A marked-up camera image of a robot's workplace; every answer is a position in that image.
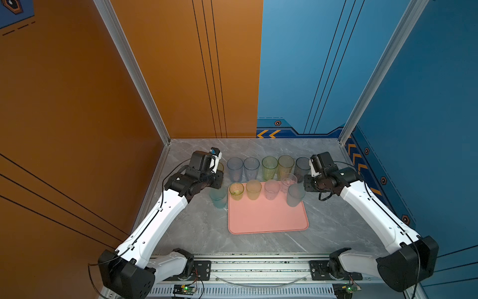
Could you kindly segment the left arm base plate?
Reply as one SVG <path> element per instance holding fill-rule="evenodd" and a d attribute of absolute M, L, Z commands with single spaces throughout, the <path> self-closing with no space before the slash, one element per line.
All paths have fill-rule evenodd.
<path fill-rule="evenodd" d="M 196 275 L 203 282 L 210 280 L 212 261 L 211 260 L 194 260 L 194 266 L 188 277 L 184 275 L 175 275 L 166 279 L 166 281 L 192 281 L 196 279 Z"/>

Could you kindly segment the grey smoky tall glass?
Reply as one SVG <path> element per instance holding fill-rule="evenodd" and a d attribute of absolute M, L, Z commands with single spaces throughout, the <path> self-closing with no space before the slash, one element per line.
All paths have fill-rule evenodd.
<path fill-rule="evenodd" d="M 304 181 L 304 177 L 309 174 L 311 170 L 309 164 L 309 158 L 306 157 L 299 157 L 296 160 L 295 168 L 293 174 L 297 178 L 297 182 L 302 183 Z"/>

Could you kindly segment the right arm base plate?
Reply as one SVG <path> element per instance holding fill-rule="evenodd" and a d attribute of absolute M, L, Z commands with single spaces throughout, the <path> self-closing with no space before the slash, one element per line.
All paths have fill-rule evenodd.
<path fill-rule="evenodd" d="M 325 260 L 311 260 L 309 261 L 309 269 L 313 281 L 326 280 L 363 280 L 363 276 L 357 272 L 346 272 L 344 274 L 333 275 L 332 270 L 328 266 L 329 262 Z"/>

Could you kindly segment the peach short glass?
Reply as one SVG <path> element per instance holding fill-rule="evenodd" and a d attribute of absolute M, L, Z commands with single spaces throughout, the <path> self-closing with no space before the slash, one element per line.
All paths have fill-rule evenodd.
<path fill-rule="evenodd" d="M 255 201 L 259 198 L 262 190 L 262 184 L 259 180 L 250 180 L 246 184 L 246 193 L 250 200 Z"/>

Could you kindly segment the clear short glass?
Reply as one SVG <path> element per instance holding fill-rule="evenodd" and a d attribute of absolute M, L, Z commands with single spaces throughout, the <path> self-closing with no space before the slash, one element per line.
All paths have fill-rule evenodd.
<path fill-rule="evenodd" d="M 274 179 L 270 179 L 265 183 L 264 190 L 266 199 L 272 201 L 277 197 L 281 190 L 281 184 Z"/>

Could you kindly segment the clear round glass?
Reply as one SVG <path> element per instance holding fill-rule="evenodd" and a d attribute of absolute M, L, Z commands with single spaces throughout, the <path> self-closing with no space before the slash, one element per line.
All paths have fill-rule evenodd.
<path fill-rule="evenodd" d="M 298 182 L 297 177 L 292 173 L 287 173 L 282 175 L 280 180 L 281 192 L 287 194 L 290 186 L 296 184 L 297 182 Z"/>

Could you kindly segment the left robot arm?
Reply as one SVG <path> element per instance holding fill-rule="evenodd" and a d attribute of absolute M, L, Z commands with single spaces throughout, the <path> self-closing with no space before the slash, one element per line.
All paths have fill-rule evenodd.
<path fill-rule="evenodd" d="M 124 299 L 144 299 L 158 282 L 191 278 L 194 255 L 186 250 L 174 249 L 153 265 L 149 262 L 168 227 L 192 198 L 205 188 L 222 187 L 221 157 L 218 148 L 195 151 L 163 179 L 158 202 L 142 223 L 114 251 L 105 250 L 98 258 L 95 265 L 104 287 Z"/>

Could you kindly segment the green short glass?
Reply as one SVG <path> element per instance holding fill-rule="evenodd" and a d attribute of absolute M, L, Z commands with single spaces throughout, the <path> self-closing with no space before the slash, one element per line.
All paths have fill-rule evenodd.
<path fill-rule="evenodd" d="M 233 200 L 239 201 L 243 198 L 244 194 L 244 185 L 241 183 L 232 183 L 229 186 L 229 195 Z"/>

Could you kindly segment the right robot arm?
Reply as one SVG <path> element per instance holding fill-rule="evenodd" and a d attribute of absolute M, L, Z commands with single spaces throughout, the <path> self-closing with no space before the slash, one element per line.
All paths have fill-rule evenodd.
<path fill-rule="evenodd" d="M 356 272 L 380 277 L 391 289 L 402 292 L 434 274 L 439 245 L 431 237 L 421 237 L 399 220 L 352 168 L 331 173 L 307 174 L 307 192 L 338 195 L 349 203 L 372 228 L 388 252 L 382 257 L 353 252 L 345 247 L 329 256 L 327 265 L 334 279 Z"/>

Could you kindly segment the teal glass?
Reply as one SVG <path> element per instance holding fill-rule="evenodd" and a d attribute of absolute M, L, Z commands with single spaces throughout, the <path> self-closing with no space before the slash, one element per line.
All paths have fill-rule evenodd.
<path fill-rule="evenodd" d="M 306 192 L 304 190 L 303 185 L 292 184 L 288 188 L 288 194 L 287 194 L 286 202 L 287 202 L 288 206 L 296 207 L 298 204 L 300 204 L 303 201 L 305 195 L 306 195 Z"/>
<path fill-rule="evenodd" d="M 212 204 L 218 209 L 223 209 L 227 205 L 227 193 L 228 191 L 226 188 L 211 188 L 209 196 Z"/>

